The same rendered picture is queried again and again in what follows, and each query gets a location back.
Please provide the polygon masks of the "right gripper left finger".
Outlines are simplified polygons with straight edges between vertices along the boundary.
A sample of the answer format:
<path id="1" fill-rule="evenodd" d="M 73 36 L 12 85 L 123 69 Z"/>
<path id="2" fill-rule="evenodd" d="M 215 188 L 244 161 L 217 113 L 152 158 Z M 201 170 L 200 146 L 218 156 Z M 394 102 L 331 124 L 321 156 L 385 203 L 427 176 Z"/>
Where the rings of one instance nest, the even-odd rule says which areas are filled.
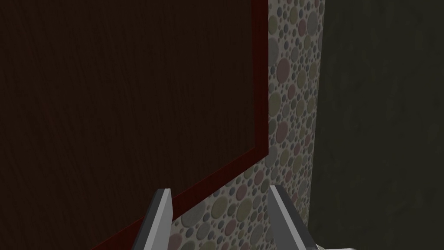
<path id="1" fill-rule="evenodd" d="M 154 193 L 131 250 L 167 250 L 173 219 L 171 190 Z"/>

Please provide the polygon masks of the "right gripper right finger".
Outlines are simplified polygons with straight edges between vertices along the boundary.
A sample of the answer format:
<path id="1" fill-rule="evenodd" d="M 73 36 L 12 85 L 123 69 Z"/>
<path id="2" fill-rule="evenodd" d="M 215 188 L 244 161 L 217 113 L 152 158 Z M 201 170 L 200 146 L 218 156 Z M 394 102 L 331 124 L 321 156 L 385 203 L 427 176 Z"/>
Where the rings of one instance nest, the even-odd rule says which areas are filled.
<path id="1" fill-rule="evenodd" d="M 308 228 L 281 185 L 269 187 L 268 216 L 277 250 L 317 250 Z"/>

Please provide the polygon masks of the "dark brown door leaf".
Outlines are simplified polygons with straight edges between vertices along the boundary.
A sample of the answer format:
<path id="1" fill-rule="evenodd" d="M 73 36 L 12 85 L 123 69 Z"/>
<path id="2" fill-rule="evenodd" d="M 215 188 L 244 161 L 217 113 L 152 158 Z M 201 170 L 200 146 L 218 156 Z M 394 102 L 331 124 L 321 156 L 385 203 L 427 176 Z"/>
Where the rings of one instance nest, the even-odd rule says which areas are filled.
<path id="1" fill-rule="evenodd" d="M 0 250 L 90 250 L 255 144 L 251 0 L 0 0 Z"/>

